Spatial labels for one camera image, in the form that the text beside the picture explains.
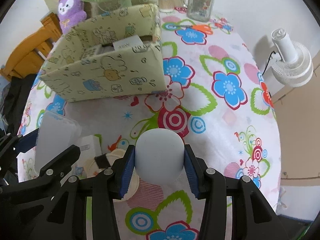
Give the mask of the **wooden chair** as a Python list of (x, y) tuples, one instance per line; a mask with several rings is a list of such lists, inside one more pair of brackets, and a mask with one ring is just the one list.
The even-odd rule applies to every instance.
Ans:
[(11, 53), (1, 76), (11, 81), (39, 72), (53, 45), (62, 35), (57, 14), (50, 12), (41, 19), (42, 27), (26, 37)]

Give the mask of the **cartoon print storage box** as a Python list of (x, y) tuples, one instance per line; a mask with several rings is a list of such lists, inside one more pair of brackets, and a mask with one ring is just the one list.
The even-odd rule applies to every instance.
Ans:
[[(133, 35), (144, 44), (115, 51), (113, 42)], [(99, 44), (100, 54), (81, 59), (85, 49)], [(72, 27), (54, 45), (40, 80), (68, 102), (164, 91), (158, 7), (120, 8)]]

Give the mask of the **cotton swab container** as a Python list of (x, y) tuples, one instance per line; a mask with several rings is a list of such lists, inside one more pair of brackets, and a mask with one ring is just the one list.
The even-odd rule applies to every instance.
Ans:
[(160, 12), (172, 12), (175, 7), (175, 0), (158, 0)]

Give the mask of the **floral tablecloth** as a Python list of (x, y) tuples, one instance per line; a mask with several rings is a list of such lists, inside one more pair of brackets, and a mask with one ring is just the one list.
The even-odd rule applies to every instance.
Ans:
[[(97, 135), (101, 151), (127, 149), (146, 131), (177, 133), (224, 176), (248, 176), (272, 208), (280, 184), (280, 137), (268, 88), (242, 38), (223, 17), (200, 23), (183, 9), (160, 14), (166, 89), (68, 102), (40, 80), (30, 91), (18, 132), (39, 128), (45, 111)], [(179, 25), (206, 24), (213, 35)]]

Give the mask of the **orange handled scissors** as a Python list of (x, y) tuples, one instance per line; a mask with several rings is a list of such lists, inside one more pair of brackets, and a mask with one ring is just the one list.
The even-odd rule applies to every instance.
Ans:
[(180, 28), (191, 28), (200, 32), (203, 32), (207, 35), (213, 35), (212, 28), (206, 24), (198, 24), (198, 25), (179, 25)]

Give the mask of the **white round speaker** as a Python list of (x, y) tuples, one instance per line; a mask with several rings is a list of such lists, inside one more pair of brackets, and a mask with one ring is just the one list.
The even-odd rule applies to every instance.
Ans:
[(144, 132), (135, 145), (135, 169), (140, 179), (156, 185), (173, 183), (184, 166), (184, 142), (168, 129)]

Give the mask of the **translucent plastic case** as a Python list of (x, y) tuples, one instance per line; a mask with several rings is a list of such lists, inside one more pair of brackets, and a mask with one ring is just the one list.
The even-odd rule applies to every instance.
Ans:
[(81, 131), (81, 126), (75, 120), (45, 111), (35, 147), (35, 172), (39, 174), (42, 167), (75, 144), (80, 138)]

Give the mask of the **white standing fan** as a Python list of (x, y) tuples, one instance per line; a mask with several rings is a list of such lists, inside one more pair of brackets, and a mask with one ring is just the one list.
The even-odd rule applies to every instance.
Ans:
[(291, 40), (283, 28), (271, 33), (279, 57), (271, 69), (276, 80), (293, 88), (306, 85), (313, 75), (313, 62), (309, 50), (300, 42)]

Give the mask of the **white 45W charger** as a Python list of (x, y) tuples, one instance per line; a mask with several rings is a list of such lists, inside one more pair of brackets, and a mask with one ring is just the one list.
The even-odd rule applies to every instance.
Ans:
[(118, 51), (129, 47), (142, 46), (144, 43), (138, 35), (133, 35), (122, 40), (115, 41), (112, 44), (115, 51)]

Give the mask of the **bear shaped wooden dish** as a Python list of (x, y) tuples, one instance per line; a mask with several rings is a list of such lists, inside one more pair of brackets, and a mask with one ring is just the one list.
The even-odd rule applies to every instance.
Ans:
[[(125, 150), (121, 148), (117, 148), (113, 150), (111, 153), (103, 154), (103, 160), (106, 159), (108, 161), (107, 168), (111, 167), (113, 163), (122, 158), (125, 154)], [(84, 171), (86, 172), (87, 178), (95, 177), (99, 172), (101, 172), (103, 168), (99, 168), (95, 159), (91, 159), (85, 162)], [(135, 170), (133, 170), (133, 174), (131, 177), (129, 189), (127, 193), (124, 195), (124, 198), (121, 200), (114, 199), (114, 202), (124, 202), (129, 200), (133, 195), (137, 192), (139, 187), (139, 176)]]

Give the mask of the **glass mason jar mug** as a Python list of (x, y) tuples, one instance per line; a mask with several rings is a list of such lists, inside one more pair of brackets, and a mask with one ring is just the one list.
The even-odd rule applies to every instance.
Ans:
[(207, 22), (210, 19), (214, 0), (181, 0), (192, 20)]

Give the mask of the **small white charger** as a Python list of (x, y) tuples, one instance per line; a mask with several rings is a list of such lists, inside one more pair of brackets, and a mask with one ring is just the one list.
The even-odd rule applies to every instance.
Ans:
[(76, 146), (80, 148), (80, 157), (76, 162), (77, 167), (85, 167), (88, 161), (102, 155), (99, 138), (95, 135), (81, 137), (77, 140)]

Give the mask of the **purple plush toy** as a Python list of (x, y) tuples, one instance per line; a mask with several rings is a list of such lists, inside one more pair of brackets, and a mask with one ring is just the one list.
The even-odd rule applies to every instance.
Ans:
[(87, 13), (84, 8), (82, 0), (59, 0), (57, 11), (63, 34), (67, 34), (73, 26), (86, 20)]

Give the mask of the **white remote control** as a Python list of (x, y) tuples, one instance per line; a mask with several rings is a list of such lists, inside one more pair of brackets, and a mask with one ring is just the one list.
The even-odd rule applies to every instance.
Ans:
[(99, 44), (99, 45), (85, 49), (81, 59), (82, 60), (88, 59), (90, 57), (100, 54), (101, 48), (102, 48), (102, 45)]

